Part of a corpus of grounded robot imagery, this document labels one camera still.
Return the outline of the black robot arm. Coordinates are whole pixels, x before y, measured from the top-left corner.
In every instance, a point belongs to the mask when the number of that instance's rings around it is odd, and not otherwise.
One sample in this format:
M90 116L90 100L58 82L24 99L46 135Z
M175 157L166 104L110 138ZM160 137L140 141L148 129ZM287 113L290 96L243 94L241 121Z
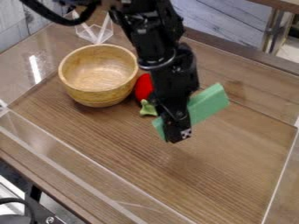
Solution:
M108 15L135 47L139 67L150 73L150 104L162 118L166 140L192 136L188 102L200 87L196 57L182 42L183 18L171 0L112 0Z

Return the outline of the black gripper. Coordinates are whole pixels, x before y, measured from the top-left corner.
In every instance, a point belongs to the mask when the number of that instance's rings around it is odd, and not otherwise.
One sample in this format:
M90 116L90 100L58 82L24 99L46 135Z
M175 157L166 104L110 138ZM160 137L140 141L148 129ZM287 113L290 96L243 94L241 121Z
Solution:
M192 136L187 101L200 86L196 57L192 48L180 43L170 49L155 47L146 62L154 85L148 101L162 114L166 141L176 144Z

